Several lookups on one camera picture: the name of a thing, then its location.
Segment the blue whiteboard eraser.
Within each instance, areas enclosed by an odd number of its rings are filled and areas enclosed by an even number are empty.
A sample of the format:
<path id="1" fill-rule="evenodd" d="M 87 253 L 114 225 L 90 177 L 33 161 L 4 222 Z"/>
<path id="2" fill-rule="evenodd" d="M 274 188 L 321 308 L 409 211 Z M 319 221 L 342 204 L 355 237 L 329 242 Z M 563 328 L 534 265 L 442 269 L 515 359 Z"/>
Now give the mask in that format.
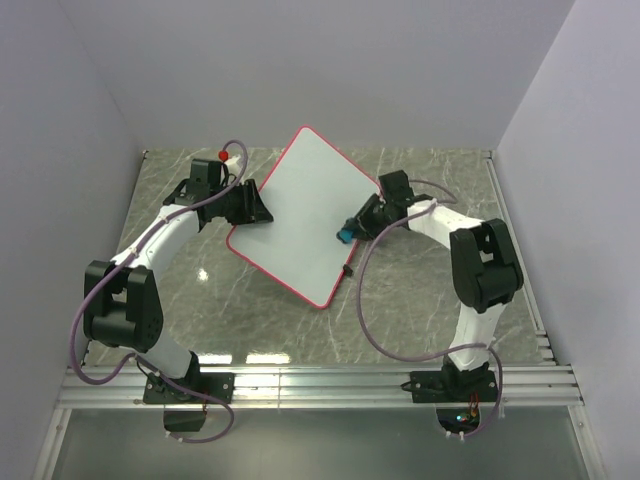
<path id="1" fill-rule="evenodd" d="M 337 234 L 336 238 L 343 244 L 350 244 L 354 240 L 355 232 L 352 228 L 341 228 Z"/>

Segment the pink framed whiteboard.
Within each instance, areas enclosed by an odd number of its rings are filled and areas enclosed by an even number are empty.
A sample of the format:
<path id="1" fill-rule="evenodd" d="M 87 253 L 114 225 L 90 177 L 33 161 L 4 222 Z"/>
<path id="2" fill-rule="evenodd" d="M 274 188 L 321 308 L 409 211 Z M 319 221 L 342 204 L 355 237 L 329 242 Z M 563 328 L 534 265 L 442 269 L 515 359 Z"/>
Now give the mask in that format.
<path id="1" fill-rule="evenodd" d="M 301 127 L 259 187 L 271 223 L 232 228 L 229 250 L 310 305 L 331 302 L 356 244 L 337 233 L 379 192 L 377 182 L 310 126 Z"/>

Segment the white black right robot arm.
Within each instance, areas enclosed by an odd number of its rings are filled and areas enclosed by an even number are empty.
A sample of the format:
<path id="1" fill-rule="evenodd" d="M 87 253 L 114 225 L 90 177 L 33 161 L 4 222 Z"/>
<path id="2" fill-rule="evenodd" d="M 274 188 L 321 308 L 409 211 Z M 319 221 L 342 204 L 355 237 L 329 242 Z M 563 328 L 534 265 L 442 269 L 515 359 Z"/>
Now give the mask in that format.
<path id="1" fill-rule="evenodd" d="M 454 199 L 438 200 L 427 194 L 400 200 L 372 195 L 347 219 L 336 234 L 348 244 L 368 241 L 357 280 L 356 313 L 369 343 L 384 356 L 402 362 L 426 362 L 442 358 L 439 378 L 423 389 L 446 401 L 463 401 L 495 381 L 489 370 L 494 354 L 491 342 L 497 322 L 517 291 L 524 275 L 506 223 L 479 220 L 448 208 Z M 361 293 L 364 273 L 373 250 L 393 229 L 404 227 L 422 234 L 450 252 L 452 282 L 460 301 L 454 339 L 443 351 L 421 357 L 403 357 L 385 350 L 372 336 L 364 318 Z"/>

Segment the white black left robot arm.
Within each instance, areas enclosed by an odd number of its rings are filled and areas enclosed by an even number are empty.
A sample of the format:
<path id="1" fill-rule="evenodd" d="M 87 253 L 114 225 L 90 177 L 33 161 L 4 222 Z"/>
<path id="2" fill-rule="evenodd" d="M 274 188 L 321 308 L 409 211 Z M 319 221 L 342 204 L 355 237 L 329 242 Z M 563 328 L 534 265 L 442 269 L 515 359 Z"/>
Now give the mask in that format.
<path id="1" fill-rule="evenodd" d="M 85 271 L 78 317 L 84 335 L 129 350 L 128 356 L 152 369 L 180 402 L 209 389 L 197 354 L 178 344 L 164 327 L 157 280 L 183 245 L 218 217 L 233 226 L 273 221 L 252 179 L 228 186 L 184 179 L 128 249 L 107 262 L 92 262 Z"/>

